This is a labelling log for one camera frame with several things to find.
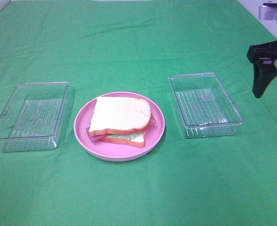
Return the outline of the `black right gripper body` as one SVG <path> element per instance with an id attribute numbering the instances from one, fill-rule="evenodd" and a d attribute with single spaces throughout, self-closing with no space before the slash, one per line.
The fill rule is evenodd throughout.
<path id="1" fill-rule="evenodd" d="M 251 45 L 247 52 L 247 58 L 251 63 L 254 63 L 261 58 L 277 60 L 277 41 L 260 45 Z"/>

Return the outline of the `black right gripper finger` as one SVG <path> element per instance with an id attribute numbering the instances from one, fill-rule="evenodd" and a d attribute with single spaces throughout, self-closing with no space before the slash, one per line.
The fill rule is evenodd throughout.
<path id="1" fill-rule="evenodd" d="M 277 77 L 275 60 L 257 60 L 253 63 L 254 79 L 253 94 L 256 98 L 261 98 L 268 85 Z"/>

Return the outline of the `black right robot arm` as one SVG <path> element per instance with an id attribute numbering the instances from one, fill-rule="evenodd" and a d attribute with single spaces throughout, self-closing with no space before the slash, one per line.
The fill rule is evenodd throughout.
<path id="1" fill-rule="evenodd" d="M 253 94 L 256 98 L 262 97 L 268 85 L 277 77 L 277 40 L 259 45 L 251 45 L 247 58 L 253 64 Z"/>

